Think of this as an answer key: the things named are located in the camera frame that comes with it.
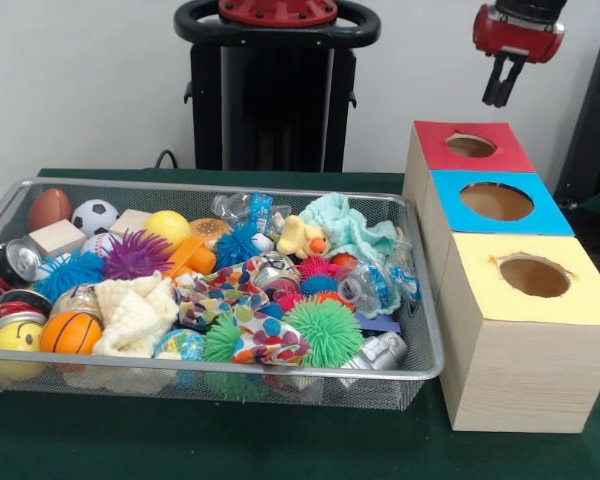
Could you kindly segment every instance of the red square top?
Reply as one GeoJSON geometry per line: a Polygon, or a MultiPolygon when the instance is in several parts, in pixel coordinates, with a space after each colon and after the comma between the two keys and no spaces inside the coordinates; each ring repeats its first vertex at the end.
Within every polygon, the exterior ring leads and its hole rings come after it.
{"type": "Polygon", "coordinates": [[[429,170],[535,172],[508,123],[415,122],[429,170]]]}

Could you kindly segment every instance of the purple spiky ball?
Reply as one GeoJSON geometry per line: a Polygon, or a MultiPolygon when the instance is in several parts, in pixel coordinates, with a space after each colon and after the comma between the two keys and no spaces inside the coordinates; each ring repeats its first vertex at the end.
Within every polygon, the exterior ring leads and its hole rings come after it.
{"type": "Polygon", "coordinates": [[[171,246],[164,238],[146,230],[125,232],[122,241],[114,238],[107,252],[104,266],[105,278],[111,280],[133,280],[148,277],[158,270],[166,272],[171,267],[170,254],[165,249],[171,246]]]}

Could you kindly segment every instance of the green tablecloth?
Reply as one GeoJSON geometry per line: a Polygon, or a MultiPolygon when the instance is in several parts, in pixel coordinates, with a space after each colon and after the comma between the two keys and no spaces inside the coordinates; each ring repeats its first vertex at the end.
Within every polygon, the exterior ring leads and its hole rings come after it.
{"type": "MultiPolygon", "coordinates": [[[[41,176],[399,193],[401,175],[43,170],[41,176]]],[[[450,429],[438,381],[406,412],[0,393],[3,478],[600,478],[582,435],[450,429]]]]}

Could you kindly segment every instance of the yellow square top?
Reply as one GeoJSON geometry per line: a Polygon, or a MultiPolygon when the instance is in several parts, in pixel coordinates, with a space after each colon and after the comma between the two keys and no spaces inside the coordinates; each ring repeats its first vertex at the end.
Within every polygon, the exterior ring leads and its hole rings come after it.
{"type": "MultiPolygon", "coordinates": [[[[600,274],[575,238],[453,237],[484,318],[600,325],[600,274]]],[[[447,285],[453,288],[452,281],[447,285]]]]}

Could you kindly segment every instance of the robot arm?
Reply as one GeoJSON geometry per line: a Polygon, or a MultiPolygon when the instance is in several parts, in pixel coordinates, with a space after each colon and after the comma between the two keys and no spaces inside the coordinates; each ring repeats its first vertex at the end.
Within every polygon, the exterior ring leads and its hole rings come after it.
{"type": "Polygon", "coordinates": [[[493,72],[482,101],[496,108],[507,104],[525,63],[546,63],[553,58],[564,36],[558,21],[567,0],[496,0],[482,5],[473,26],[473,42],[494,56],[493,72]],[[513,65],[502,80],[506,60],[513,65]]]}

